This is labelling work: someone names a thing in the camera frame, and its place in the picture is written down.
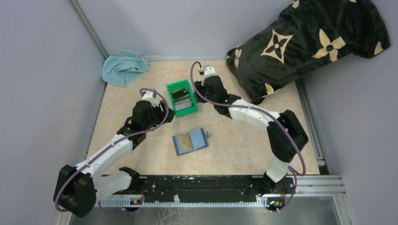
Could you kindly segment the blue leather card holder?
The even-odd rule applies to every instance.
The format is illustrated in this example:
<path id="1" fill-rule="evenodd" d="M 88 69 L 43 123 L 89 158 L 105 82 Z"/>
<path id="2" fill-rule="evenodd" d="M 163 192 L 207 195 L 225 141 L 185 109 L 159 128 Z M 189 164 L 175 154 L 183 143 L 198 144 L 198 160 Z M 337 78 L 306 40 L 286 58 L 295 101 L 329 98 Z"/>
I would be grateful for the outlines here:
<path id="1" fill-rule="evenodd" d="M 180 151 L 180 145 L 179 145 L 178 138 L 180 135 L 184 135 L 184 134 L 190 135 L 190 139 L 191 139 L 191 143 L 192 143 L 192 150 L 188 151 L 188 152 Z M 207 148 L 209 146 L 209 144 L 208 144 L 209 133 L 207 131 L 205 131 L 203 128 L 198 128 L 198 129 L 192 130 L 192 131 L 190 131 L 188 133 L 184 133 L 184 134 L 179 134 L 179 135 L 175 135 L 172 137 L 177 156 L 189 154 L 189 153 Z"/>

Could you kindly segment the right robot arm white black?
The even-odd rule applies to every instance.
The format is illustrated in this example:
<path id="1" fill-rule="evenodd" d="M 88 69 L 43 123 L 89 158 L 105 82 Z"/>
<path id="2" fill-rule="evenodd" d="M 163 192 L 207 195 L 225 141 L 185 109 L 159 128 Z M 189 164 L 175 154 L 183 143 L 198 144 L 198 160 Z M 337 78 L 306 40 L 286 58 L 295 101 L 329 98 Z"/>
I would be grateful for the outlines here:
<path id="1" fill-rule="evenodd" d="M 268 180 L 280 182 L 287 175 L 294 157 L 302 158 L 300 152 L 308 143 L 308 136 L 294 112 L 268 111 L 240 96 L 229 94 L 217 75 L 194 81 L 193 87 L 199 102 L 211 103 L 219 114 L 246 122 L 267 133 L 274 154 L 271 166 L 265 172 Z"/>

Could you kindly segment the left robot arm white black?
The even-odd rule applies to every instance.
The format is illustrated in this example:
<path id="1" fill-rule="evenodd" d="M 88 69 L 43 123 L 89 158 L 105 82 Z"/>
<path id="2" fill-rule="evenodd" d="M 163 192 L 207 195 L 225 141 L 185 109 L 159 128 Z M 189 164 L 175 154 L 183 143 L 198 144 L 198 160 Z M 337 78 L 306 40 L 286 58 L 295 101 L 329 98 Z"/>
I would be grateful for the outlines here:
<path id="1" fill-rule="evenodd" d="M 122 167 L 111 175 L 104 173 L 138 147 L 148 132 L 170 123 L 174 116 L 175 111 L 164 100 L 138 101 L 132 115 L 102 149 L 75 166 L 60 169 L 53 197 L 55 208 L 82 218 L 103 198 L 132 187 L 139 177 L 133 169 Z"/>

